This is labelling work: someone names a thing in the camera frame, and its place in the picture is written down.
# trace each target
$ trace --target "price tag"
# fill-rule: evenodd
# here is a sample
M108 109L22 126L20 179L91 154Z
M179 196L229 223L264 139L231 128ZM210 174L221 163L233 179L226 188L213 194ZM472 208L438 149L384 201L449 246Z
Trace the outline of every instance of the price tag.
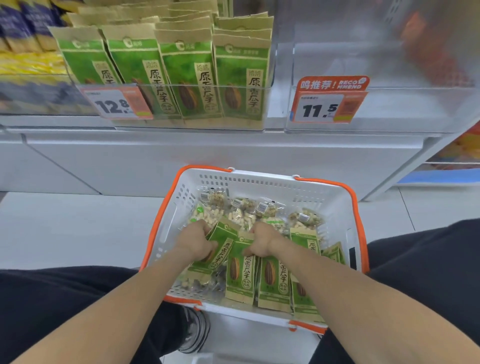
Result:
M306 94L300 96L295 122L333 122L343 94Z
M145 99L134 85L78 85L98 114L106 119L153 119Z
M308 76L300 79L292 107L293 122L351 122L362 104L367 76Z

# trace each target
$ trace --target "price label 12.8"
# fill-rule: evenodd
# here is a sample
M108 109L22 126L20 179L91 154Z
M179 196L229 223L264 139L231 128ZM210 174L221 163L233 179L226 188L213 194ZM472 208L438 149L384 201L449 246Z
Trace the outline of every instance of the price label 12.8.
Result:
M106 119L152 119L153 115L137 86L79 85L79 90Z

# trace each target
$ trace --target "shoe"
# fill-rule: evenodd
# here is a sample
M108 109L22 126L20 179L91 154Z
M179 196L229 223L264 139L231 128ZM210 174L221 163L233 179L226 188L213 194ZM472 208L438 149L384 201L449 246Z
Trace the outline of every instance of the shoe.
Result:
M184 354L192 354L202 349L210 332L210 320L203 311L184 307L188 323L188 333L179 351Z

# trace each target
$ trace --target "green snack package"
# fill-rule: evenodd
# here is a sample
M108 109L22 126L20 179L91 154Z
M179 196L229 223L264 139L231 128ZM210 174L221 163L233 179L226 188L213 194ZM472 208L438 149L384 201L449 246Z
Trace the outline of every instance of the green snack package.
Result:
M337 242L334 245L329 246L326 249L323 249L320 252L320 254L323 255L323 256L326 256L326 257L328 257L332 260L335 260L337 263L341 263L343 265L346 264L341 242Z
M160 54L180 113L188 126L221 118L210 29L155 30Z
M211 20L211 23L213 23L213 16L212 16L212 11L211 10L205 10L204 12L193 11L190 14L164 17L164 18L160 18L160 21L161 22L183 22L185 20L193 20L193 19L197 19L197 18L203 18L205 16L208 16Z
M258 307L291 312L290 274L273 256L261 259L258 285Z
M213 35L216 74L221 88L223 115L262 121L266 112L270 40L243 36Z
M221 28L213 28L213 34L224 34L227 36L249 36L250 38L272 39L272 29L257 30L227 30Z
M207 240L215 241L218 246L205 259L193 262L187 269L185 277L192 280L198 280L201 284L206 284L210 280L211 274L227 258L233 242L236 240L240 226L226 218L221 218L215 227L207 235Z
M210 17L204 16L203 18L196 18L191 20L156 23L155 29L194 30L194 29L208 29L211 26L212 26L212 20L210 19Z
M125 83L136 83L152 108L156 119L181 121L181 115L166 78L151 23L105 25L102 27L112 55Z
M81 84L121 84L96 26L48 27L75 78Z
M226 30L272 29L274 17L217 18L218 27Z
M68 12L67 16L74 27L105 25L117 20L116 12L100 12L97 14L75 14L74 12Z
M317 234L313 230L290 229L290 239L297 245L313 250L317 254L320 253ZM315 303L313 303L298 279L291 274L290 280L292 283L293 315L299 320L325 322L318 313Z
M180 1L173 2L169 5L170 10L195 10L204 12L210 10L213 14L218 16L217 0L196 0L196 1Z
M227 288L225 297L231 300L253 305L255 296L254 255L243 256L243 250L253 243L253 234L240 231L228 254Z

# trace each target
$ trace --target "floor tile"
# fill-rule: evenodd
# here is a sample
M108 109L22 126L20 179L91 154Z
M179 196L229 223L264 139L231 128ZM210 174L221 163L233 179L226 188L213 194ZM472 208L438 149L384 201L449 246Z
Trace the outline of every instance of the floor tile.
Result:
M0 204L0 268L138 267L162 200L10 192Z
M400 187L416 231L480 218L480 186Z
M397 187L374 201L359 203L367 242L414 232L402 195Z

